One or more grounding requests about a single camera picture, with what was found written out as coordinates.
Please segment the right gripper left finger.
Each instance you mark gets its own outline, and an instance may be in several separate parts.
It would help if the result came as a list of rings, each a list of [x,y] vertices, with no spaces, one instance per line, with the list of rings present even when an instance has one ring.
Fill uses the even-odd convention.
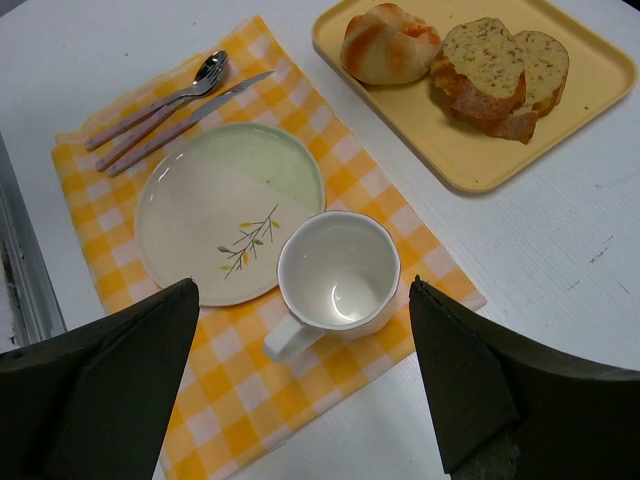
[[[1,356],[4,479],[149,479],[199,315],[189,278]]]

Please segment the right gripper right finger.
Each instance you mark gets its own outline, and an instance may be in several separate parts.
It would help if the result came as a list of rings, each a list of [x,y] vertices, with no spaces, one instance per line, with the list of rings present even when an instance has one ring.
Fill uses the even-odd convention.
[[[635,479],[639,374],[550,348],[423,280],[410,320],[454,479]]]

